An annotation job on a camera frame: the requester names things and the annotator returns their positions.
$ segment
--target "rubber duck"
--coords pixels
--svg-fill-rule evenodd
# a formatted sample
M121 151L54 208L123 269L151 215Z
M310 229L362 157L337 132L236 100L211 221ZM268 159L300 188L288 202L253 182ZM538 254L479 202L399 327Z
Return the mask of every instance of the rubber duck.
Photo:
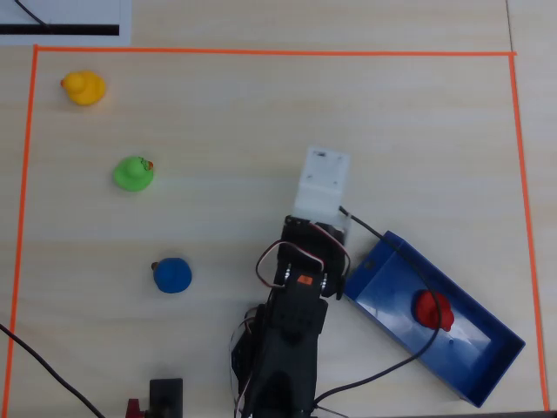
M114 169L114 182L128 192L139 192L153 180L153 163L142 157L124 158Z
M151 264L153 279L164 293L183 292L191 284L191 269L179 258L164 259Z
M60 82L68 97L81 106L89 106L103 98L104 80L92 71L71 72Z
M442 293L435 292L441 308L441 329L449 332L454 323L454 313L451 310L451 302ZM418 292L413 307L414 319L424 327L435 329L439 323L439 312L428 290Z

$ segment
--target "blue tray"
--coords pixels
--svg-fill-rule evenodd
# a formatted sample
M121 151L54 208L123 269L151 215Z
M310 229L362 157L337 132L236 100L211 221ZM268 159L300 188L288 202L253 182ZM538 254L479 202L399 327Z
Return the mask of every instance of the blue tray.
M513 363L524 341L437 267L388 231L385 237L451 302L454 323L439 331L420 360L462 398L480 407ZM425 289L419 275L387 243L380 241L346 283L345 295L411 353L433 330L412 313L413 299Z

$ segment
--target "black stripe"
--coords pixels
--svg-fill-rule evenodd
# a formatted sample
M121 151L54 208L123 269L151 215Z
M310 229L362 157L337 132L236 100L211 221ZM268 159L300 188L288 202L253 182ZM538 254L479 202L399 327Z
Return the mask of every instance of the black stripe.
M0 24L0 35L102 35L117 37L119 24Z

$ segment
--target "yellow rubber duck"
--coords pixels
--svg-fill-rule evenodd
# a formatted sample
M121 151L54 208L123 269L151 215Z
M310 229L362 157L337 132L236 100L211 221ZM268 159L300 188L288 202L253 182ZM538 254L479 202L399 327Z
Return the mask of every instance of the yellow rubber duck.
M71 72L60 82L68 97L78 105L89 106L103 98L104 80L92 71Z

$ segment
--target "orange label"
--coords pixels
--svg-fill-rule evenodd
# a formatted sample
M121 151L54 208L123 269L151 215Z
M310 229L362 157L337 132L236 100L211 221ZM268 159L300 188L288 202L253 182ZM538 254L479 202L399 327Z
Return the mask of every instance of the orange label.
M308 285L311 286L313 283L313 278L310 276L299 276L298 277L298 283L301 283L302 285Z

